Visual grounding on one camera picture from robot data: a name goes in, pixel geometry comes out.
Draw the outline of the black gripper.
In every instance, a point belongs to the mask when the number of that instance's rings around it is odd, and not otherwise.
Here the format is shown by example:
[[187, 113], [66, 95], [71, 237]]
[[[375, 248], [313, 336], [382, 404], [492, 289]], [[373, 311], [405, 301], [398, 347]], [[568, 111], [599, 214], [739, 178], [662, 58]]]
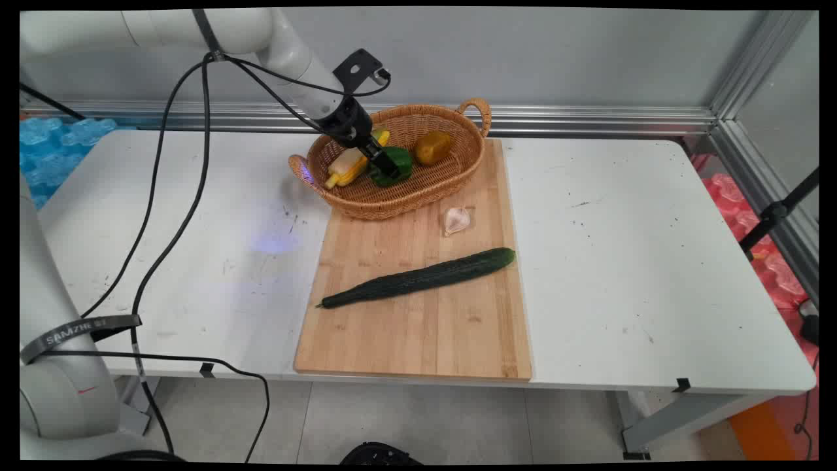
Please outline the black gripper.
[[342, 147], [356, 147], [374, 166], [374, 179], [394, 179], [400, 176], [399, 147], [380, 146], [371, 134], [373, 120], [353, 97], [344, 97], [337, 108], [318, 120], [322, 133]]

